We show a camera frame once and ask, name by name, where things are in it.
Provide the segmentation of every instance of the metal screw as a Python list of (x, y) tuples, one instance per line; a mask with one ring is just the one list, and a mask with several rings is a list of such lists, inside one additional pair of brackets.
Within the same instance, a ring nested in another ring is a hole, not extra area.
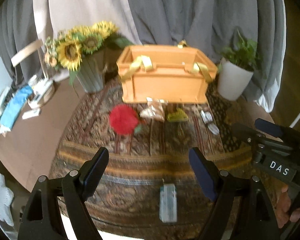
[(78, 175), (78, 171), (77, 170), (73, 170), (73, 171), (70, 171), (69, 174), (70, 174), (71, 177), (74, 177), (74, 176)]
[(259, 177), (256, 176), (256, 175), (253, 175), (252, 179), (253, 179), (254, 182), (259, 182), (260, 181)]
[(225, 171), (225, 170), (221, 170), (220, 171), (220, 175), (223, 176), (223, 177), (226, 177), (229, 175), (229, 172), (228, 171)]
[(46, 176), (40, 176), (38, 181), (39, 182), (44, 182), (46, 180)]

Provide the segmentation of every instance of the red plush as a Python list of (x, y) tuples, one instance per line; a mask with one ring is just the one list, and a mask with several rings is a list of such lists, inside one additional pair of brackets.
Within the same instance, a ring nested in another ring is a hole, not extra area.
[(136, 111), (125, 104), (117, 105), (112, 109), (109, 121), (112, 129), (121, 135), (133, 134), (140, 123)]

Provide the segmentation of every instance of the human hand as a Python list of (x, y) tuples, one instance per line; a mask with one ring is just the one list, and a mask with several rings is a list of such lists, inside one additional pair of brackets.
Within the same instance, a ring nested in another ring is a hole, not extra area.
[(288, 215), (288, 211), (291, 206), (291, 199), (288, 196), (288, 186), (284, 186), (281, 189), (281, 192), (282, 193), (275, 209), (279, 228), (282, 228), (289, 220), (291, 222), (297, 222), (300, 219), (300, 208), (293, 211), (291, 216)]

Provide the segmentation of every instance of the blue cloth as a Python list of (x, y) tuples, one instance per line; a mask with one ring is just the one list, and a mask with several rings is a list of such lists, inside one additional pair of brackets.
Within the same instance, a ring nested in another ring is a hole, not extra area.
[(32, 93), (33, 90), (30, 86), (25, 86), (19, 89), (4, 110), (0, 118), (0, 124), (11, 130), (20, 114), (23, 105)]

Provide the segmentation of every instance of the patterned rug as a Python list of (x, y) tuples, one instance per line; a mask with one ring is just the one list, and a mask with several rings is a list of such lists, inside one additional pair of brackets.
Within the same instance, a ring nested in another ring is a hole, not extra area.
[[(236, 103), (220, 98), (215, 90), (215, 84), (211, 84), (207, 92), (209, 104), (181, 106), (188, 122), (146, 120), (141, 133), (119, 136), (109, 127), (109, 112), (122, 103), (122, 87), (116, 79), (110, 81), (99, 93), (86, 94), (78, 105), (60, 140), (50, 179), (79, 169), (99, 147), (106, 147), (109, 164), (86, 207), (98, 229), (145, 239), (194, 238), (204, 225), (212, 203), (202, 194), (189, 165), (191, 147), (199, 147), (219, 169), (230, 170), (234, 176), (260, 176), (275, 203), (269, 176), (250, 166), (249, 147), (230, 132), (233, 120), (251, 125), (248, 115)], [(146, 107), (131, 106), (138, 113)], [(206, 128), (201, 109), (213, 113), (220, 135)], [(164, 183), (176, 185), (178, 222), (174, 224), (164, 224), (159, 219), (160, 187)], [(238, 203), (234, 203), (228, 228), (234, 225)], [(62, 198), (59, 205), (67, 215)]]

